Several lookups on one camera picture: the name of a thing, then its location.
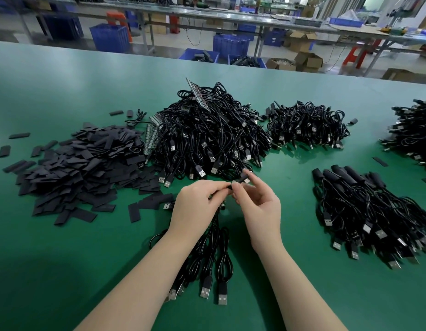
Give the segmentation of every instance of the person's right arm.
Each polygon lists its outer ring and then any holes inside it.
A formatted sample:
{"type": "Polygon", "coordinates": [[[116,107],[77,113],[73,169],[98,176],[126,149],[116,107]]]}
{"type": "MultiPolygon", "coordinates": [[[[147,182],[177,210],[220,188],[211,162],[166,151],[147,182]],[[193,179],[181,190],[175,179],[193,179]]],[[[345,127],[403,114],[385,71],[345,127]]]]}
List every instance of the person's right arm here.
{"type": "Polygon", "coordinates": [[[254,186],[232,183],[242,207],[251,245],[270,280],[288,331],[347,330],[285,250],[280,236],[280,200],[272,189],[245,170],[254,186]]]}

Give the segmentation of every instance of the hand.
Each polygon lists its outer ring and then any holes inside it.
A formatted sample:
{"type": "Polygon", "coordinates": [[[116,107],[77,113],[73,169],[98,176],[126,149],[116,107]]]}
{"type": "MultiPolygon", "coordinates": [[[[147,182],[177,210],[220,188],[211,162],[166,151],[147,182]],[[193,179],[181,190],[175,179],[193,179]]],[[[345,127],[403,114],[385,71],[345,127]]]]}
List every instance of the hand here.
{"type": "Polygon", "coordinates": [[[272,189],[256,177],[251,171],[244,169],[254,186],[247,183],[232,183],[233,197],[242,207],[245,224],[251,238],[251,245],[257,254],[270,246],[280,243],[280,200],[272,189]]]}
{"type": "Polygon", "coordinates": [[[231,194],[227,189],[229,185],[226,181],[199,180],[181,189],[167,233],[194,246],[210,225],[217,208],[231,194]]]}

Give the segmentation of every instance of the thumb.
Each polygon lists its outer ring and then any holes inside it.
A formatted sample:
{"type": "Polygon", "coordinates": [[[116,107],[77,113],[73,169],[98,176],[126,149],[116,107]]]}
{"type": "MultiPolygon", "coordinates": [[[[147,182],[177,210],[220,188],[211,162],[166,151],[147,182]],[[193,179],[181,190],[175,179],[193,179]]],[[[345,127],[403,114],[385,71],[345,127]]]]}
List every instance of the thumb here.
{"type": "Polygon", "coordinates": [[[209,201],[210,206],[214,208],[214,211],[216,211],[216,209],[220,207],[221,203],[225,200],[229,192],[230,192],[230,189],[224,188],[214,193],[214,195],[209,201]]]}
{"type": "Polygon", "coordinates": [[[245,212],[250,211],[250,209],[254,206],[253,200],[251,200],[250,196],[240,183],[233,181],[231,187],[245,215],[245,212]]]}

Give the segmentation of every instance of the person's left hand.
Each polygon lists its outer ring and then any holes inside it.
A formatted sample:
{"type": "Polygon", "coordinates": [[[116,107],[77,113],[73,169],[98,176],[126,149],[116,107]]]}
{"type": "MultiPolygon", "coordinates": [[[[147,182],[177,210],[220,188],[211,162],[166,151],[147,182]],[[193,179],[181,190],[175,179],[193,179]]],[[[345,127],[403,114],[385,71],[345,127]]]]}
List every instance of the person's left hand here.
{"type": "Polygon", "coordinates": [[[231,194],[231,190],[227,189],[229,185],[226,181],[199,180],[181,189],[167,233],[196,244],[210,225],[217,208],[231,194]]]}

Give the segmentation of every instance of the orange plastic stool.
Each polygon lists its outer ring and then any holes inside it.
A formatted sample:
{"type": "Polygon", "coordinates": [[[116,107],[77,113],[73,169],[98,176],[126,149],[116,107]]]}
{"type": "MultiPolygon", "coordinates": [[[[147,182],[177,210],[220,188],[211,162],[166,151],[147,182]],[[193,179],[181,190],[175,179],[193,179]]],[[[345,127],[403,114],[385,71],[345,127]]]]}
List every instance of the orange plastic stool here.
{"type": "Polygon", "coordinates": [[[179,33],[179,17],[170,15],[170,24],[174,24],[170,27],[170,33],[179,33]]]}
{"type": "MultiPolygon", "coordinates": [[[[376,39],[376,40],[374,41],[374,43],[372,44],[372,46],[373,46],[374,48],[376,48],[378,45],[380,45],[380,42],[381,42],[381,39],[376,39]]],[[[343,63],[342,63],[342,65],[343,65],[343,66],[347,65],[347,63],[354,63],[354,62],[355,62],[355,60],[357,60],[358,55],[354,55],[354,52],[355,52],[355,50],[357,50],[357,49],[358,49],[357,47],[353,47],[353,48],[350,50],[349,54],[346,56],[345,60],[344,60],[344,61],[343,61],[343,63]]],[[[363,60],[364,60],[364,58],[366,57],[366,54],[367,54],[367,53],[368,53],[367,51],[363,51],[363,53],[360,55],[360,58],[359,58],[359,60],[358,60],[357,65],[355,66],[355,68],[360,68],[360,67],[361,67],[361,64],[363,63],[363,60]]]]}
{"type": "Polygon", "coordinates": [[[107,20],[107,23],[109,23],[112,26],[116,26],[116,21],[119,21],[120,26],[125,26],[127,28],[127,34],[129,35],[129,42],[132,43],[132,36],[130,35],[129,26],[127,25],[126,21],[122,21],[126,19],[126,16],[123,13],[119,13],[118,11],[108,11],[106,12],[107,17],[111,17],[114,19],[114,21],[107,20]]]}

